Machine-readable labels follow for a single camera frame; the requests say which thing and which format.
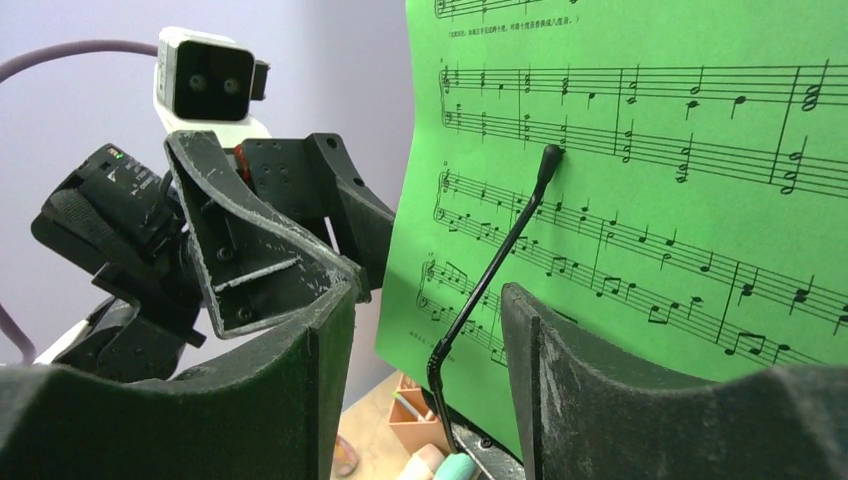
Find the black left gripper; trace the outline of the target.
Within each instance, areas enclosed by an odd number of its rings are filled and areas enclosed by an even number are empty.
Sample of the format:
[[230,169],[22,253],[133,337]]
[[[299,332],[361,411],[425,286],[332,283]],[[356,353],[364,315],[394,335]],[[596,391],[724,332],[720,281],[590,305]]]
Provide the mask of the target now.
[[212,131],[177,130],[164,146],[217,337],[288,322],[335,288],[360,301],[363,276],[383,287],[395,213],[340,136],[225,148]]

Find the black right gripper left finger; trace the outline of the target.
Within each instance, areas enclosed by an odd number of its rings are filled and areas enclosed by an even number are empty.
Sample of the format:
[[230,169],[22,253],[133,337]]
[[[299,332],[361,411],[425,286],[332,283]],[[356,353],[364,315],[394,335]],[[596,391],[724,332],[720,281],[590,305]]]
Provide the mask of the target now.
[[63,365],[1,371],[5,479],[327,479],[355,301],[336,286],[292,320],[172,380]]

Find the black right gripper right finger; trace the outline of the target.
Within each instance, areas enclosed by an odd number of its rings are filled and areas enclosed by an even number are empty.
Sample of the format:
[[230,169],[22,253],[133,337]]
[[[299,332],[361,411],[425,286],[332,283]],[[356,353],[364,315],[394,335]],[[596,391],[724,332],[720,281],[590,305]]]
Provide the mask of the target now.
[[847,371],[711,382],[631,354],[504,285],[502,332],[530,479],[843,479]]

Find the mint green toy microphone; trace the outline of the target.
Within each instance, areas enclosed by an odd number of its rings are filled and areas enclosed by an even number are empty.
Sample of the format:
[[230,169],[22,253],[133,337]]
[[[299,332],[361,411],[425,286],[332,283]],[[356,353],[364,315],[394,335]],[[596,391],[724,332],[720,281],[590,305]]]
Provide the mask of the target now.
[[434,474],[434,480],[474,480],[478,476],[478,466],[466,453],[454,453],[447,456]]

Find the pink toy microphone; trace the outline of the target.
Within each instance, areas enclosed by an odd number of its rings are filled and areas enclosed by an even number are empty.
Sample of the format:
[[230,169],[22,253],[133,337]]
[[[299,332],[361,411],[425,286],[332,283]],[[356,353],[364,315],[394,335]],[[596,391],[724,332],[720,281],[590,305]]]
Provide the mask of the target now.
[[426,444],[411,454],[396,479],[433,480],[445,458],[445,454],[437,446]]

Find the green sheet music paper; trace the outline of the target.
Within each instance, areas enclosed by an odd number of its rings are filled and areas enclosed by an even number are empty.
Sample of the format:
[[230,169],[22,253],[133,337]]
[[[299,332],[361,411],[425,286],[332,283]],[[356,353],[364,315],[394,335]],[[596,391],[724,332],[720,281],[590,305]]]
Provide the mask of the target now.
[[500,325],[517,282],[665,367],[726,381],[847,361],[843,1],[410,1],[416,119],[376,338],[519,446]]

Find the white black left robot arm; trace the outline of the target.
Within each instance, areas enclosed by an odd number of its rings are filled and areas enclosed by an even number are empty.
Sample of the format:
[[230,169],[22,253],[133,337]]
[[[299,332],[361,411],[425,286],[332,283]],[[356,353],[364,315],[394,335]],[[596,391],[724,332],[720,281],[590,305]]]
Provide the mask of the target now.
[[121,383],[166,379],[187,346],[303,314],[337,284],[358,303],[381,288],[395,215],[335,134],[165,142],[164,175],[107,144],[33,220],[33,236],[88,272],[108,299],[56,362]]

